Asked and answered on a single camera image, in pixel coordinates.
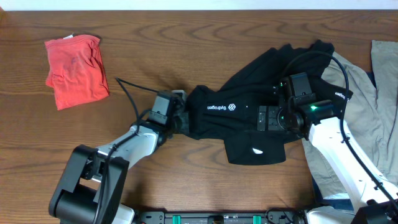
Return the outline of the black t-shirt with logo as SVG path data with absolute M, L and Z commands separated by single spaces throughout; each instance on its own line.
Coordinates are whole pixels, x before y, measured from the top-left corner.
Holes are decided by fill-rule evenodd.
M 277 106 L 279 81 L 290 75 L 306 73 L 318 100 L 331 100 L 338 111 L 353 92 L 321 78 L 329 66 L 332 44 L 317 40 L 309 48 L 290 44 L 271 48 L 233 75 L 218 91 L 205 85 L 189 94 L 188 137 L 220 139 L 229 163 L 263 166 L 285 162 L 284 145 L 301 137 L 291 131 L 258 131 L 260 106 Z

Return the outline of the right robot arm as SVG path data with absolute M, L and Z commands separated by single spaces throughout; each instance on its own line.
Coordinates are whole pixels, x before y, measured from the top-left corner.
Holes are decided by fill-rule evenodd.
M 397 223 L 397 186 L 377 169 L 330 100 L 260 106 L 260 131 L 292 131 L 320 151 L 342 183 L 353 212 L 322 206 L 304 211 L 303 223 Z

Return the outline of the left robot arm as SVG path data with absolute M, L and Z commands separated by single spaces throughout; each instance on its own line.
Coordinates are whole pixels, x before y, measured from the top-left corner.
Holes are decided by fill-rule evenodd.
M 160 91 L 154 105 L 111 143 L 74 148 L 49 203 L 60 223 L 132 223 L 135 211 L 121 204 L 128 170 L 173 134 L 189 130 L 183 90 Z

